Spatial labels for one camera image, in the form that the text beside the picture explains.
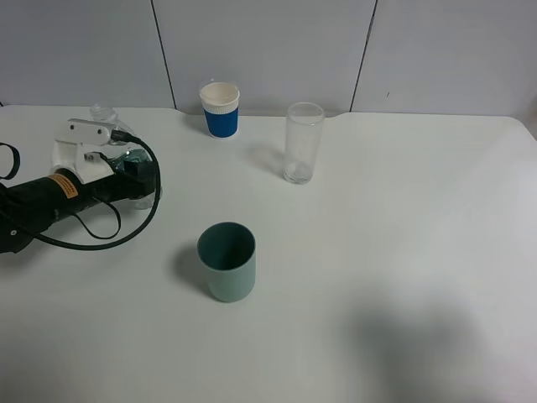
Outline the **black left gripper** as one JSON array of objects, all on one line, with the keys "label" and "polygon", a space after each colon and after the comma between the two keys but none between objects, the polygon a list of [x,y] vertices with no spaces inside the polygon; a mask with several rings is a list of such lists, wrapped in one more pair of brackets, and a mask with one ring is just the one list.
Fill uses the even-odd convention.
[{"label": "black left gripper", "polygon": [[131,200],[134,205],[153,205],[156,170],[153,161],[110,160],[112,174],[86,185],[102,202]]}]

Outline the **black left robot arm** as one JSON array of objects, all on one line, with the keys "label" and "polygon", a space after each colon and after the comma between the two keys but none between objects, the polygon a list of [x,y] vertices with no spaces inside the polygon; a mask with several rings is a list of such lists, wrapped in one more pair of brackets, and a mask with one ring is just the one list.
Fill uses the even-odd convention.
[{"label": "black left robot arm", "polygon": [[139,235],[152,221],[157,207],[129,235],[114,240],[102,237],[103,244],[79,245],[43,235],[56,222],[98,204],[112,209],[121,220],[114,202],[147,196],[160,186],[159,164],[155,161],[127,162],[126,170],[114,170],[103,179],[82,184],[67,169],[12,187],[1,187],[1,252],[18,253],[33,240],[76,251],[101,251],[122,245]]}]

